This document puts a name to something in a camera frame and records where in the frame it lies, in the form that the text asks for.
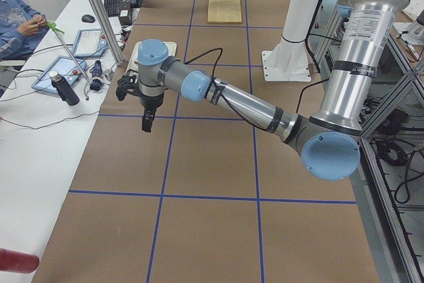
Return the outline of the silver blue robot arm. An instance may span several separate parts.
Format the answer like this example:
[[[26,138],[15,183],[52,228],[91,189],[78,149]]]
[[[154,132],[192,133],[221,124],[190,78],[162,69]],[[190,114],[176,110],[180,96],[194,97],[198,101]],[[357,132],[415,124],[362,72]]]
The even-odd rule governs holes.
[[[348,18],[340,54],[329,77],[320,109],[310,117],[286,113],[231,84],[194,70],[171,56],[157,39],[138,46],[138,88],[144,106],[142,129],[150,131],[154,114],[169,88],[182,97],[235,112],[252,126],[278,135],[301,157],[316,177],[340,180],[360,162],[357,137],[362,104],[396,15],[410,0],[339,0],[340,15]]]

